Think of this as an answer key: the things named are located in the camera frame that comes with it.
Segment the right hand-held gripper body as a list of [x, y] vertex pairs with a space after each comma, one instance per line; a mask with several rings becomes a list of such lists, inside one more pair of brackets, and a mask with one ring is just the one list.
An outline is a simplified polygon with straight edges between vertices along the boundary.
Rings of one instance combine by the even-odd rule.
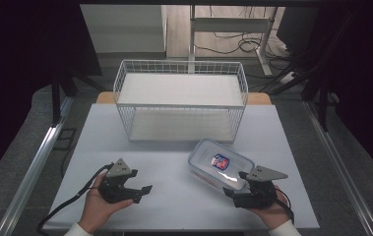
[[277, 198], [274, 180], [286, 179], [287, 174], [257, 165], [247, 172], [247, 183], [249, 186], [248, 198], [233, 199], [236, 207], [242, 208], [266, 208], [273, 204]]

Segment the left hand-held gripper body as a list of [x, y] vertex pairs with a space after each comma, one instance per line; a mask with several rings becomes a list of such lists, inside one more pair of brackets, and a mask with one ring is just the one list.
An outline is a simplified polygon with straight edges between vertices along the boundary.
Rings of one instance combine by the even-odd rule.
[[126, 188], [124, 184], [137, 173], [136, 169], [131, 169], [122, 158], [119, 158], [105, 173], [99, 184], [98, 191], [102, 198], [110, 204], [115, 204], [125, 201], [126, 196], [135, 195], [134, 189]]

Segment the clear plastic lidded container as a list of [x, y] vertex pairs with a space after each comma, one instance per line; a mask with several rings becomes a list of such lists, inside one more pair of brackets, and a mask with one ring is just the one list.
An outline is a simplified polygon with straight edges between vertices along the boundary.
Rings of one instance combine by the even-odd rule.
[[245, 181], [239, 172], [250, 172], [255, 167], [251, 159], [209, 139], [198, 142], [188, 163], [198, 178], [221, 192], [223, 188], [242, 191]]

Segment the person's right hand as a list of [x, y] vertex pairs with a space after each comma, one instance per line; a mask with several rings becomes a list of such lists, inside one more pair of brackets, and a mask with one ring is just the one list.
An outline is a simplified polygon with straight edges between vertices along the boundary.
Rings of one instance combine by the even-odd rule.
[[277, 203], [264, 209], [250, 208], [250, 211], [258, 215], [270, 230], [274, 230], [290, 220], [286, 210]]

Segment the person's left hand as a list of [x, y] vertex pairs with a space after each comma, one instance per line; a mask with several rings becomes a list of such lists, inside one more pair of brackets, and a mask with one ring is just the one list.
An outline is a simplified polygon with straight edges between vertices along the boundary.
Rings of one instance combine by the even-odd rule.
[[89, 235], [94, 235], [97, 229], [103, 226], [113, 213], [134, 203], [132, 200], [125, 200], [116, 204], [105, 201], [97, 189], [104, 176], [105, 174], [102, 173], [95, 178], [93, 185], [87, 192], [81, 219], [77, 222], [81, 229]]

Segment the wooden table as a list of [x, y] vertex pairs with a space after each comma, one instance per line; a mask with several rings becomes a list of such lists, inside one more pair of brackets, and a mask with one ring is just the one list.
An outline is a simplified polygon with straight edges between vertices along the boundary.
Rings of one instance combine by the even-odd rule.
[[[97, 103], [100, 104], [114, 104], [114, 97], [112, 91], [101, 92], [97, 99]], [[248, 105], [272, 105], [270, 97], [264, 92], [249, 92], [248, 93]]]

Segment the white power strip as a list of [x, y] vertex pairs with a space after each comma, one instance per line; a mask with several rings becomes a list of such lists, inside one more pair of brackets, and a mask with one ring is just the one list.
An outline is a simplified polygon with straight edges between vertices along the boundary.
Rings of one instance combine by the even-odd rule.
[[287, 75], [285, 75], [281, 80], [280, 83], [282, 85], [287, 84], [288, 82], [292, 81], [296, 77], [296, 74], [294, 72], [289, 72]]

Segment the black tripod stand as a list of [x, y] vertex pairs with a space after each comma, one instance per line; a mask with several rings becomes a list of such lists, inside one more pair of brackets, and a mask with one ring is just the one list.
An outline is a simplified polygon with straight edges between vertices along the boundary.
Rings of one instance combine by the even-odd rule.
[[60, 90], [63, 90], [67, 96], [73, 97], [78, 93], [78, 89], [73, 79], [76, 78], [97, 91], [106, 91], [106, 88], [98, 82], [83, 75], [74, 68], [65, 68], [56, 70], [51, 78], [51, 95], [52, 95], [52, 127], [56, 127], [61, 118], [64, 109], [61, 107]]
[[277, 95], [307, 82], [301, 92], [301, 98], [303, 101], [311, 101], [315, 95], [319, 95], [317, 121], [324, 132], [328, 131], [327, 105], [330, 90], [328, 69], [332, 64], [332, 57], [336, 54], [337, 47], [341, 44], [341, 40], [355, 15], [356, 11], [352, 9], [343, 9], [340, 17], [336, 12], [330, 13], [328, 20], [334, 21], [333, 26], [315, 46], [302, 53], [302, 58], [311, 59], [312, 66], [308, 70], [298, 72], [293, 80], [269, 91], [269, 95]]

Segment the dark curtain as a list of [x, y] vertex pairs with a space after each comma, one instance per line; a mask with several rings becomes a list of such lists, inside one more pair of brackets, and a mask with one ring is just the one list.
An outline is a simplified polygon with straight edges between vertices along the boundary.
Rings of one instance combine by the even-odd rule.
[[337, 113], [373, 159], [373, 0], [365, 0], [329, 63]]
[[32, 95], [72, 72], [99, 76], [82, 0], [0, 0], [0, 159]]

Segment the white cabinet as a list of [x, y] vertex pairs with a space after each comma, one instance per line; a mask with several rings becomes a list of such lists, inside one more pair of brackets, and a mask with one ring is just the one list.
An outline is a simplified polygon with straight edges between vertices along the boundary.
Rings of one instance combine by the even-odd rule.
[[164, 5], [81, 4], [96, 53], [166, 51]]

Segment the aluminium rail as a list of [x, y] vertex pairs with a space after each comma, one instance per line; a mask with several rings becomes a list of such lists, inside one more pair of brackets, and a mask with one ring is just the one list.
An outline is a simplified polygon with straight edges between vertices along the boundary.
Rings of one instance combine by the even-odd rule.
[[24, 176], [14, 198], [11, 200], [3, 218], [0, 221], [0, 236], [11, 236], [23, 210], [31, 196], [32, 190], [41, 174], [41, 171], [47, 161], [48, 156], [53, 150], [56, 140], [64, 126], [69, 115], [73, 99], [65, 97], [59, 107], [58, 122], [52, 125], [39, 146], [31, 165]]
[[302, 104], [311, 120], [311, 123], [313, 124], [316, 133], [319, 136], [330, 162], [333, 164], [335, 172], [342, 183], [347, 197], [351, 202], [351, 205], [353, 206], [353, 209], [356, 212], [365, 233], [367, 236], [373, 236], [373, 213], [368, 203], [355, 185], [331, 136], [324, 130], [318, 121], [318, 114], [315, 107], [307, 101], [303, 101]]

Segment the white desk frame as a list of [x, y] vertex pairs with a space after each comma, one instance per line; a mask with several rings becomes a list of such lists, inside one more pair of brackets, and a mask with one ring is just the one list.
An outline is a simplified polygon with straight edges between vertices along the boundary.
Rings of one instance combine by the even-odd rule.
[[266, 48], [275, 23], [278, 7], [273, 7], [266, 18], [197, 18], [196, 6], [190, 6], [190, 41], [188, 60], [195, 60], [195, 33], [196, 32], [241, 32], [258, 33], [261, 37], [260, 45], [255, 52], [266, 77], [273, 75], [266, 59]]

